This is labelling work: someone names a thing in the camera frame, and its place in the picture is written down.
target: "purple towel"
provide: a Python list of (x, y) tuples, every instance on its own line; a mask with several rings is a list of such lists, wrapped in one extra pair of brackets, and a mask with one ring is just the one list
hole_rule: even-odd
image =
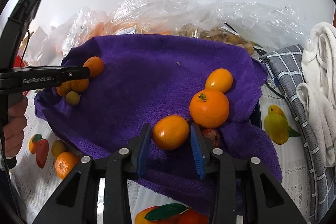
[[(36, 116), (47, 120), (58, 137), (95, 159), (106, 157), (138, 135), (145, 122), (154, 126), (171, 114), (190, 118), (192, 96), (204, 88), (213, 70), (226, 68), (234, 84), (226, 93), (230, 114), (220, 128), (222, 146), (234, 157), (259, 157), (281, 180), (271, 140), (248, 122), (267, 74), (246, 50), (188, 37), (114, 35), (95, 37), (73, 48), (63, 65), (81, 66), (92, 56), (102, 58), (105, 69), (90, 80), (78, 106), (66, 105), (55, 89), (35, 97)], [(188, 141), (174, 151), (160, 150), (152, 142), (139, 183), (209, 212), (211, 183), (198, 179)]]

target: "metal screw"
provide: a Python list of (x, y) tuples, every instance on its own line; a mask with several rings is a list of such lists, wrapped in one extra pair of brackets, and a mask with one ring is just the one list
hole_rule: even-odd
[(119, 150), (120, 155), (127, 155), (128, 153), (129, 153), (128, 148), (122, 148), (122, 149)]
[(260, 160), (260, 158), (252, 157), (251, 158), (251, 163), (253, 163), (253, 164), (259, 164), (259, 163), (261, 163), (261, 160)]
[(89, 156), (84, 156), (81, 158), (81, 162), (84, 164), (87, 164), (88, 162), (90, 162), (91, 158)]
[(212, 150), (212, 153), (214, 153), (215, 155), (221, 155), (223, 154), (223, 150), (221, 150), (220, 148), (214, 148)]

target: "clear plastic wrap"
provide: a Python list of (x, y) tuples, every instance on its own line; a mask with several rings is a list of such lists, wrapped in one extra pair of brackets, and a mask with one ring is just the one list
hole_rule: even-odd
[(290, 6), (223, 0), (123, 0), (108, 17), (104, 11), (82, 8), (30, 50), (35, 54), (30, 54), (28, 64), (58, 64), (72, 47), (92, 37), (134, 33), (230, 43), (244, 47), (250, 55), (254, 46), (267, 52), (294, 44), (305, 46), (308, 34), (304, 18)]
[[(226, 23), (237, 31), (234, 37)], [(304, 18), (290, 6), (275, 8), (258, 3), (222, 0), (124, 0), (97, 26), (90, 37), (120, 33), (168, 34), (230, 43), (266, 51), (294, 44), (305, 45)]]
[(31, 35), (24, 61), (30, 66), (59, 65), (70, 49), (86, 42), (92, 30), (106, 18), (105, 11), (84, 7), (49, 36), (39, 27)]

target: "gray checkered cloth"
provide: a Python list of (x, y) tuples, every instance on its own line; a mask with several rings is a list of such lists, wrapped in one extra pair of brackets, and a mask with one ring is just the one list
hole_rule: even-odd
[(335, 167), (324, 168), (314, 132), (296, 95), (296, 87), (305, 81), (301, 70), (302, 51), (300, 45), (295, 45), (267, 53), (260, 59), (265, 62), (271, 77), (279, 80), (280, 90), (298, 124), (309, 168), (310, 222), (317, 223), (336, 198)]

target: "human hand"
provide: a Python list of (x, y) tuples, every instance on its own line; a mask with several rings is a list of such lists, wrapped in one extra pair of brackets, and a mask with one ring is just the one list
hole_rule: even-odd
[(27, 106), (28, 99), (24, 96), (20, 102), (8, 109), (8, 116), (13, 119), (3, 127), (6, 157), (16, 156), (22, 147), (22, 140), (25, 137), (23, 129), (27, 126), (25, 117)]

